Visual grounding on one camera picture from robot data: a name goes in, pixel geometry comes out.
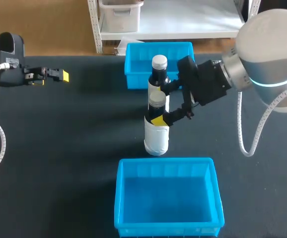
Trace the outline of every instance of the blue plastic bin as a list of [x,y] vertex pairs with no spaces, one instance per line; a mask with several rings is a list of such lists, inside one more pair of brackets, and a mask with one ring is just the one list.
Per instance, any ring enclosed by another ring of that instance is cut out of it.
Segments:
[[129,43],[126,50],[125,75],[128,89],[147,89],[152,72],[152,58],[164,55],[168,58],[168,76],[178,79],[178,60],[191,56],[194,60],[191,42]]
[[212,159],[119,162],[115,227],[120,237],[217,236],[223,225]]

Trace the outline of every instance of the white shelf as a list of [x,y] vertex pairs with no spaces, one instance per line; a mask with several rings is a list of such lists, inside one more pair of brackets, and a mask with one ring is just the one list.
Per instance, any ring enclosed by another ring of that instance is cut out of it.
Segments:
[[145,0],[138,32],[110,33],[100,21],[102,40],[234,38],[244,24],[233,0]]

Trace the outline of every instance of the dark glass bottle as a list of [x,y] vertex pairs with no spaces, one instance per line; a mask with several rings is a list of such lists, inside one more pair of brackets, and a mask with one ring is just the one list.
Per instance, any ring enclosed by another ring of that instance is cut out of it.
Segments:
[[151,122],[151,120],[163,115],[166,110],[166,96],[164,92],[153,91],[149,96],[149,109],[146,114],[146,120]]
[[[157,55],[152,59],[152,74],[148,80],[148,100],[150,93],[159,90],[161,85],[170,82],[167,75],[168,60],[166,56]],[[166,111],[169,111],[169,95],[166,101]]]

